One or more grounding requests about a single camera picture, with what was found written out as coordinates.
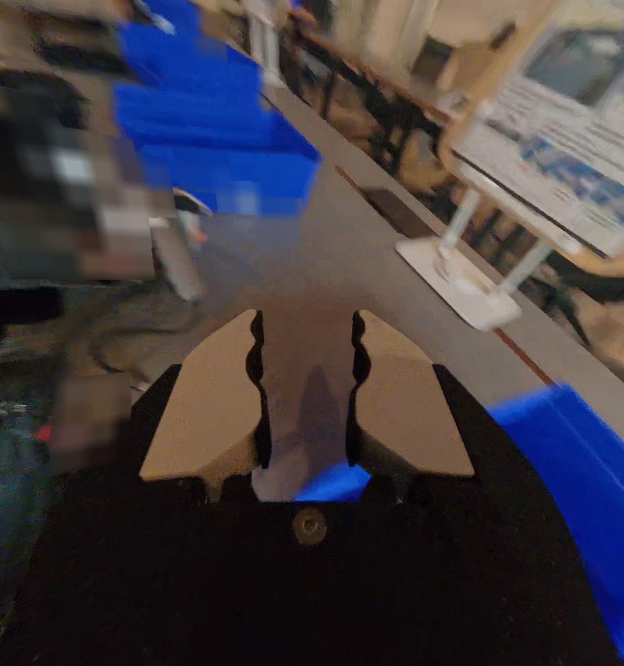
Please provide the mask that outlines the dark patterned clothing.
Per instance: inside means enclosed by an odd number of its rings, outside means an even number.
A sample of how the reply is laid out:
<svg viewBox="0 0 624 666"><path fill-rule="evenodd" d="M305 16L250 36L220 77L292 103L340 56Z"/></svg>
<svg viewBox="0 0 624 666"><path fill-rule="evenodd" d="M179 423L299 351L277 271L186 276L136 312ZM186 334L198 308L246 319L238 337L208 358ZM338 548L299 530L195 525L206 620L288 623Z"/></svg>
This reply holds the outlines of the dark patterned clothing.
<svg viewBox="0 0 624 666"><path fill-rule="evenodd" d="M0 404L0 640L47 510L48 449L34 431L26 405Z"/></svg>

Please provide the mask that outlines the blue plastic bin with divider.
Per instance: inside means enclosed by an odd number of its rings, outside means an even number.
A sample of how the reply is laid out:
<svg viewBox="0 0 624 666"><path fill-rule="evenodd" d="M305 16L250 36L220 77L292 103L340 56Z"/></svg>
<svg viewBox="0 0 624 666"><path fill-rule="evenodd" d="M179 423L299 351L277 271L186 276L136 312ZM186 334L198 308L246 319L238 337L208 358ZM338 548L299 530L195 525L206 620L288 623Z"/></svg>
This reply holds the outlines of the blue plastic bin with divider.
<svg viewBox="0 0 624 666"><path fill-rule="evenodd" d="M231 99L126 83L111 92L149 185L222 214L292 217L307 206L323 157L258 93Z"/></svg>

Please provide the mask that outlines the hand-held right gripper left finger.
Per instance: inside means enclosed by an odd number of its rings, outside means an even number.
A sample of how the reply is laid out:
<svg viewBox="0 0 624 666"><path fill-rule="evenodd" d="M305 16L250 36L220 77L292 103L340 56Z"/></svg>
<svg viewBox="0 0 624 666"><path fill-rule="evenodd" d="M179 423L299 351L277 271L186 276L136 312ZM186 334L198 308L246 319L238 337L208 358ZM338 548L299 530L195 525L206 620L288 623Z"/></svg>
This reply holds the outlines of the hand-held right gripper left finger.
<svg viewBox="0 0 624 666"><path fill-rule="evenodd" d="M199 481L217 502L227 479L268 469L264 343L263 312L249 309L187 355L141 464L142 481Z"/></svg>

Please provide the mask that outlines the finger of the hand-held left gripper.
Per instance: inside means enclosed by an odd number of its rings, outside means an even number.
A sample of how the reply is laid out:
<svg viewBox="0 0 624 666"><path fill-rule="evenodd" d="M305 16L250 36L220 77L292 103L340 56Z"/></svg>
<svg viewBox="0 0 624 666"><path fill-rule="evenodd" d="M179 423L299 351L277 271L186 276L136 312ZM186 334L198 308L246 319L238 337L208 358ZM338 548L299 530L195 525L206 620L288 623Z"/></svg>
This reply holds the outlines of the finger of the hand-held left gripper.
<svg viewBox="0 0 624 666"><path fill-rule="evenodd" d="M155 258L176 295L188 303L199 303L206 293L196 258L199 229L188 224L195 221L195 216L151 219Z"/></svg>

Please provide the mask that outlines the long wooden table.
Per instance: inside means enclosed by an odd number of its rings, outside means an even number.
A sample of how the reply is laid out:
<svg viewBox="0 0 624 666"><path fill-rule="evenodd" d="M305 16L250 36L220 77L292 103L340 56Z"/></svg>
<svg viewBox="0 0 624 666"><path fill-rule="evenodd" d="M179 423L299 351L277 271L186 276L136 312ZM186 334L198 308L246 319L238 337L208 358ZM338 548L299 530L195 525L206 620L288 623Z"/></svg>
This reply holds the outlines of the long wooden table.
<svg viewBox="0 0 624 666"><path fill-rule="evenodd" d="M360 56L336 45L319 34L316 21L305 10L291 10L289 25L293 31L291 56L300 60L306 53L327 70L321 79L321 97L315 108L329 121L335 90L345 80L363 94L363 108L370 112L380 131L373 136L373 160L391 176L400 171L409 139L423 131L438 146L450 112L443 109L441 97L426 81L414 80L418 87L396 81L362 61Z"/></svg>

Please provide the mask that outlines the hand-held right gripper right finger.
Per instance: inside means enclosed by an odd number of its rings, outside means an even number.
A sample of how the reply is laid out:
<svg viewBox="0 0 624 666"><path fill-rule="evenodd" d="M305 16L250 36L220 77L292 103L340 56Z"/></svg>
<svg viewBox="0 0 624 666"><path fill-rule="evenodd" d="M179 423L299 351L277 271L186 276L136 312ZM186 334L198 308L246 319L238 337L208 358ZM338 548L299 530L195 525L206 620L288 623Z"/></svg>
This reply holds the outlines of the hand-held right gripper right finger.
<svg viewBox="0 0 624 666"><path fill-rule="evenodd" d="M353 313L345 449L368 473L474 477L431 359L369 310Z"/></svg>

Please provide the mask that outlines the instruction poster on white stand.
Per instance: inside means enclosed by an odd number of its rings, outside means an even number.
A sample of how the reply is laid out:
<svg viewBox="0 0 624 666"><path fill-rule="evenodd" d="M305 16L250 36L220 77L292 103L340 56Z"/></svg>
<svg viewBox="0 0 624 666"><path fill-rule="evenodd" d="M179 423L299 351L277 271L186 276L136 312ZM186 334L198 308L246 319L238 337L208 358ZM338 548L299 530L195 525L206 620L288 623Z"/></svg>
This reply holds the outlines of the instruction poster on white stand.
<svg viewBox="0 0 624 666"><path fill-rule="evenodd" d="M489 68L465 93L466 105L463 107L461 115L447 130L442 148L445 152L448 169L463 180L467 187L478 190L502 212L522 224L540 239L545 239L557 252L575 263L580 269L599 276L624 277L624 254L614 258L604 257L597 254L589 246L580 243L577 238L563 233L561 229L554 225L543 222L540 227L534 227L513 212L511 208L500 204L490 194L486 194L484 189L478 186L475 181L467 180L453 153L454 146L464 137L467 126L474 118L479 107L495 97L504 79L521 62L524 52L528 51L529 47L542 35L551 21L559 19L575 20L580 17L581 21L592 23L608 19L613 15L618 18L624 17L624 1L539 2L536 6L536 12L532 14L528 23L508 39L500 52L495 55Z"/></svg>

